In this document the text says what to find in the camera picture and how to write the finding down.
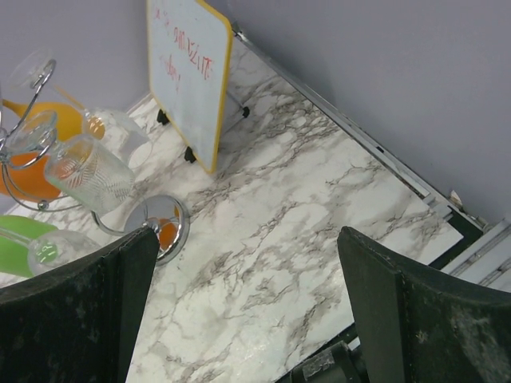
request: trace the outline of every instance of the whiteboard stand leg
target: whiteboard stand leg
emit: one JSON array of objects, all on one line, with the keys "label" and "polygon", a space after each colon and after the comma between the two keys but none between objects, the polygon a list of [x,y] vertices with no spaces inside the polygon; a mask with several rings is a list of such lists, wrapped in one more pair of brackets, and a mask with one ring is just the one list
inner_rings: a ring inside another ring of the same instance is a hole
[{"label": "whiteboard stand leg", "polygon": [[162,125],[166,125],[170,122],[170,120],[168,119],[165,112],[161,109],[158,111],[158,116],[156,117],[156,121],[158,121]]},{"label": "whiteboard stand leg", "polygon": [[240,107],[240,109],[243,112],[243,118],[247,118],[248,115],[250,114],[250,108],[247,106],[244,106],[243,103],[241,102],[241,100],[238,97],[236,97],[234,94],[232,94],[231,91],[228,90],[227,95],[231,98],[231,100],[233,100],[235,103],[238,104],[238,106]]},{"label": "whiteboard stand leg", "polygon": [[184,151],[184,160],[189,162],[190,164],[193,164],[195,161],[197,161],[197,158],[195,158],[193,154],[192,148],[189,146],[186,147],[186,150]]}]

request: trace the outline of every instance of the whiteboard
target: whiteboard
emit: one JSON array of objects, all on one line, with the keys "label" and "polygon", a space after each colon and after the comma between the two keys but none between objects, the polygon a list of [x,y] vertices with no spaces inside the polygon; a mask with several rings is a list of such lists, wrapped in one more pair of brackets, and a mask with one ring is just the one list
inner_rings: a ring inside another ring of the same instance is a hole
[{"label": "whiteboard", "polygon": [[203,0],[147,0],[149,87],[206,172],[216,155],[232,31]]}]

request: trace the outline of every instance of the gray marble veining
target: gray marble veining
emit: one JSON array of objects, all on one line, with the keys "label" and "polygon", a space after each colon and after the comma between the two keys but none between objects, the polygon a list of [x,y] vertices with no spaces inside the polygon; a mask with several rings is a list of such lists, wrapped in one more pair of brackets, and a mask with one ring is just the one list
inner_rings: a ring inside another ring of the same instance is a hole
[{"label": "gray marble veining", "polygon": [[[137,191],[181,198],[191,231],[155,271],[128,382],[279,378],[353,320],[335,245],[342,226],[422,263],[461,238],[238,41],[230,84],[252,113],[225,129],[212,176],[184,162],[153,100],[133,113],[154,142]],[[237,118],[228,105],[225,126]],[[11,214],[112,240],[82,209]],[[120,225],[122,214],[109,218]]]}]

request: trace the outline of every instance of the wire glass holder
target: wire glass holder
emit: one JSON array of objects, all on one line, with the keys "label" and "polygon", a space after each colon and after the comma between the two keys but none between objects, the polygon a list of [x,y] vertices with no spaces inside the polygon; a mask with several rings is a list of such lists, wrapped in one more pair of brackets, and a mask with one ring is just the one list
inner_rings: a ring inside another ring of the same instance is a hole
[{"label": "wire glass holder", "polygon": [[[28,104],[25,112],[22,114],[22,117],[19,119],[17,124],[13,127],[13,129],[10,132],[7,132],[2,126],[2,108],[0,106],[0,164],[2,165],[2,181],[6,186],[7,192],[17,204],[23,206],[26,209],[36,212],[60,212],[82,206],[81,204],[77,203],[68,207],[50,209],[50,204],[52,202],[71,197],[63,194],[52,200],[47,200],[43,198],[39,199],[39,197],[37,197],[36,195],[31,195],[30,193],[21,190],[21,188],[16,185],[9,172],[10,168],[12,168],[13,170],[22,170],[36,164],[57,142],[57,129],[54,129],[50,139],[47,140],[48,142],[46,142],[45,140],[44,146],[40,145],[38,147],[38,154],[33,159],[29,160],[26,164],[22,165],[16,165],[10,161],[10,154],[7,149],[8,140],[17,132],[17,130],[22,126],[26,118],[29,116],[30,111],[32,110],[34,104],[39,98],[39,95],[41,94],[41,91],[52,77],[56,65],[57,65],[56,60],[54,59],[48,60],[47,64],[44,66],[44,69],[38,75],[38,78],[30,83],[30,88],[34,89],[34,95],[32,97],[32,100]],[[37,207],[32,207],[29,204],[20,200],[15,195],[16,193],[14,192],[14,190],[32,199],[39,199],[39,202],[37,202]],[[163,247],[163,245],[161,244],[162,241],[160,240],[160,251],[157,257],[158,264],[166,263],[175,258],[188,238],[190,228],[189,213],[186,207],[178,199],[175,199],[174,197],[171,197],[169,195],[155,195],[153,197],[145,199],[142,203],[136,206],[135,209],[127,218],[125,228],[123,231],[117,231],[108,227],[101,221],[101,218],[97,213],[93,211],[91,211],[91,213],[93,216],[93,221],[95,222],[96,225],[98,225],[98,227],[103,232],[115,236],[126,235],[130,231],[133,231],[138,227],[146,226],[151,227],[160,238],[160,235],[163,232],[164,227],[167,223],[175,225],[176,234],[173,237],[172,241],[170,241],[168,246]],[[153,218],[155,216],[161,216],[162,213],[164,217],[166,217],[165,220],[167,221],[167,223],[161,223],[159,219]]]}]

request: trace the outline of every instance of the textured drinking glass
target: textured drinking glass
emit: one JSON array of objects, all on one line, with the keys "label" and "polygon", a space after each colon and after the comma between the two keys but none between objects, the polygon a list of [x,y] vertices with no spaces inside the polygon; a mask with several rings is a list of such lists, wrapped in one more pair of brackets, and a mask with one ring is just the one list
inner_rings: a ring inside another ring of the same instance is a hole
[{"label": "textured drinking glass", "polygon": [[81,131],[101,137],[101,143],[131,169],[151,155],[153,143],[126,113],[112,109],[85,109]]},{"label": "textured drinking glass", "polygon": [[56,230],[32,240],[28,248],[29,268],[34,275],[40,275],[92,254],[101,247],[76,231]]},{"label": "textured drinking glass", "polygon": [[135,176],[98,140],[80,134],[52,150],[45,177],[53,186],[99,215],[121,205]]}]

